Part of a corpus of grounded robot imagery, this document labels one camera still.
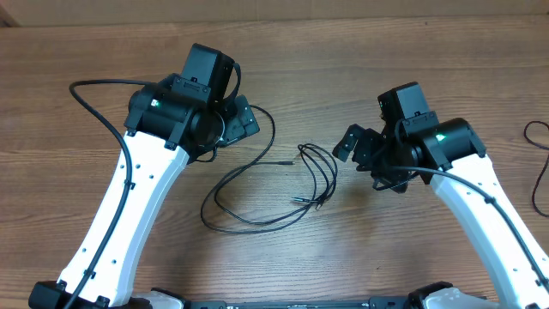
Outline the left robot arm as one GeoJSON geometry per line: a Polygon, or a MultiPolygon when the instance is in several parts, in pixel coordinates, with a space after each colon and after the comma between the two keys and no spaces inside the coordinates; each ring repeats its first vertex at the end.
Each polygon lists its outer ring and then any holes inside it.
{"type": "Polygon", "coordinates": [[[32,308],[183,308],[183,297],[133,290],[142,250],[168,191],[200,156],[258,132],[238,91],[239,65],[195,44],[183,70],[160,82],[137,82],[112,181],[81,243],[58,279],[38,282],[32,308]]]}

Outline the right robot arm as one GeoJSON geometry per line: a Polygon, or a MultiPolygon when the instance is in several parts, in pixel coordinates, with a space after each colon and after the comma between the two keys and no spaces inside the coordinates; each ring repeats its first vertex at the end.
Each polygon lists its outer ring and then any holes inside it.
{"type": "Polygon", "coordinates": [[[377,101],[383,130],[349,126],[334,157],[370,173],[377,191],[403,193],[422,178],[458,220],[498,296],[493,302],[436,282],[410,293],[403,307],[546,308],[548,256],[506,196],[473,127],[463,118],[439,121],[417,82],[377,101]]]}

